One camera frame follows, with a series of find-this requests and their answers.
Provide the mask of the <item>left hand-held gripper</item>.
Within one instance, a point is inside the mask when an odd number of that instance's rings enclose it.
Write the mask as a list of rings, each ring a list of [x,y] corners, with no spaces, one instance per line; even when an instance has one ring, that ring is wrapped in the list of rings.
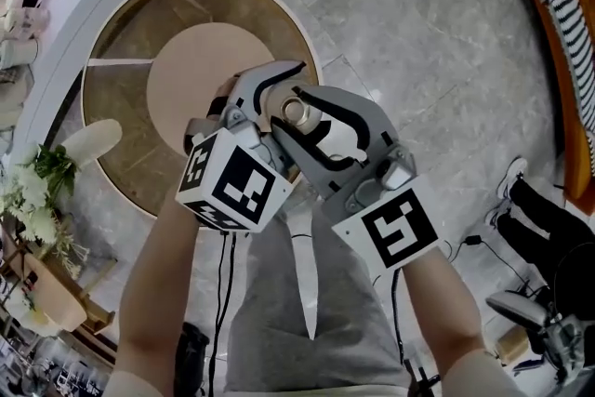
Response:
[[[267,101],[290,93],[304,61],[275,60],[239,74],[226,97],[211,102],[206,119],[186,128],[188,160],[176,201],[204,226],[223,232],[261,232],[293,191],[293,161],[271,132]]]

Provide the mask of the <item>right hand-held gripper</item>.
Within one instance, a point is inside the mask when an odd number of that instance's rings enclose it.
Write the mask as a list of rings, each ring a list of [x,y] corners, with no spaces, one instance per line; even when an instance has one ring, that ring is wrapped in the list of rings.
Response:
[[[401,268],[436,247],[440,221],[435,193],[428,178],[417,173],[413,155],[396,143],[396,129],[382,108],[338,87],[293,90],[310,106],[350,126],[357,149],[370,162],[331,159],[298,129],[271,119],[274,139],[327,199],[322,210],[333,232],[370,270]]]

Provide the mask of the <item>small shiny round object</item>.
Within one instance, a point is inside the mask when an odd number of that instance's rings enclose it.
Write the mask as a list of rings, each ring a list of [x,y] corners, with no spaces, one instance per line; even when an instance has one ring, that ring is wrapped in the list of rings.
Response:
[[[270,97],[269,117],[278,117],[304,134],[311,133],[322,121],[322,112],[299,98],[293,91]]]

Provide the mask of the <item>person's left forearm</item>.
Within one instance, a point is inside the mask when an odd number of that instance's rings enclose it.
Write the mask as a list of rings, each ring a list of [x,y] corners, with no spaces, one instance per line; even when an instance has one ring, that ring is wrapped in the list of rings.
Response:
[[[162,393],[173,382],[198,235],[197,218],[169,191],[120,303],[116,368]]]

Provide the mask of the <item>person's right forearm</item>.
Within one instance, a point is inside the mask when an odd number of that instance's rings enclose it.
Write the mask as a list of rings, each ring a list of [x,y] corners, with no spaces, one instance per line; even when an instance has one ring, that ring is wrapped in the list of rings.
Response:
[[[445,377],[460,358],[485,348],[479,308],[438,247],[406,264],[403,275],[422,337]]]

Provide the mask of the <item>round glass-top side table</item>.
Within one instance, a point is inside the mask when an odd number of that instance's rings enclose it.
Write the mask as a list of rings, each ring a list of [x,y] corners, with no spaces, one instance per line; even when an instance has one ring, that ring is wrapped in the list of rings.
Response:
[[[155,216],[184,166],[188,122],[235,73],[272,60],[301,60],[301,80],[323,80],[310,37],[281,0],[125,0],[83,72],[84,122],[113,119],[123,130],[101,171]]]

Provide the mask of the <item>white vase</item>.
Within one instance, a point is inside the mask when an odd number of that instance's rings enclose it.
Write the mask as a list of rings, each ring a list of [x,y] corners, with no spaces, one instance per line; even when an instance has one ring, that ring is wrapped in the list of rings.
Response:
[[[109,152],[121,140],[123,130],[114,119],[97,121],[78,130],[61,143],[79,169]]]

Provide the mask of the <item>person's grey trousers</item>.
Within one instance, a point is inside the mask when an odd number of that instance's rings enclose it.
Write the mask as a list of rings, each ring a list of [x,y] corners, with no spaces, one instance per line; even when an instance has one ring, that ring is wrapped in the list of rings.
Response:
[[[228,339],[229,397],[407,397],[411,378],[369,271],[322,204],[311,213],[315,334],[305,320],[292,234],[279,214],[248,247],[245,297]]]

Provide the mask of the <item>orange sofa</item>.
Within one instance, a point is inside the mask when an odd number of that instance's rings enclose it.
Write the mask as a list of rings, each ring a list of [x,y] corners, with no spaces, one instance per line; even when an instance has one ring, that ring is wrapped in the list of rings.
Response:
[[[565,154],[564,196],[590,216],[595,213],[595,134],[589,133],[580,122],[571,76],[549,12],[540,0],[534,2],[548,39],[560,91]],[[595,46],[595,0],[579,2]]]

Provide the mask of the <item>white flower bouquet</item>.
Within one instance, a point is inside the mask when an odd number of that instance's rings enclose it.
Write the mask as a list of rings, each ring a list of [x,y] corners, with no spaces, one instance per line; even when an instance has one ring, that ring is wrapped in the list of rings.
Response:
[[[36,244],[43,255],[53,254],[73,279],[80,276],[89,250],[74,241],[59,200],[73,195],[78,171],[64,146],[36,145],[0,182],[0,217],[14,218],[18,236]]]

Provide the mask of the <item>white ornaments cluster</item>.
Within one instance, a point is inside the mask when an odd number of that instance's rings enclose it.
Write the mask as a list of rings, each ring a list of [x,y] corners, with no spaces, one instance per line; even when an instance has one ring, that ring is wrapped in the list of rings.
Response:
[[[0,70],[29,65],[39,54],[39,35],[49,23],[43,0],[6,0],[0,16]]]

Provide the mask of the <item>black white striped blanket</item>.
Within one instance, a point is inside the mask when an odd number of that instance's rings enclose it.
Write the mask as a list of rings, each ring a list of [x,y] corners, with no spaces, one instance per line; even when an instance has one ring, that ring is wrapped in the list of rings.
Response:
[[[595,134],[595,46],[579,0],[540,0],[558,35],[582,126]]]

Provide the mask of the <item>wooden stool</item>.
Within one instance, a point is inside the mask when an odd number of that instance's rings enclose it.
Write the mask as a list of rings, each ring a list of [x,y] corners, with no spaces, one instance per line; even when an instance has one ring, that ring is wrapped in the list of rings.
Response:
[[[96,335],[112,324],[115,312],[103,309],[92,299],[91,292],[107,278],[117,263],[116,258],[111,258],[89,283],[81,286],[55,258],[45,263],[27,253],[23,258],[23,277],[36,277],[33,304],[61,329],[73,332],[84,327]]]

